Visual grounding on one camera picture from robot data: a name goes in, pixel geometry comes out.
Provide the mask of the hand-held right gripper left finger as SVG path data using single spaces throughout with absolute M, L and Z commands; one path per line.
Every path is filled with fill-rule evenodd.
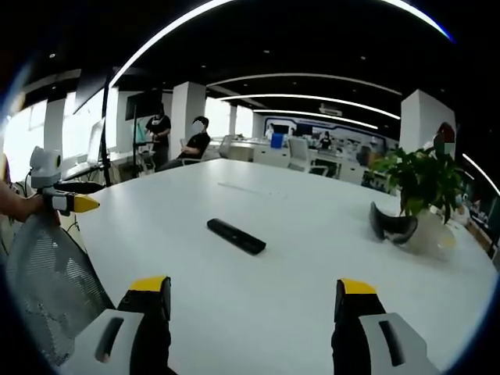
M 168 276 L 136 280 L 77 337 L 60 374 L 170 374 Z

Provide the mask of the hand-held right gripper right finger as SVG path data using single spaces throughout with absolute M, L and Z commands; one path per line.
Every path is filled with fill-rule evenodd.
M 425 340 L 362 281 L 337 281 L 331 347 L 335 374 L 440 373 Z

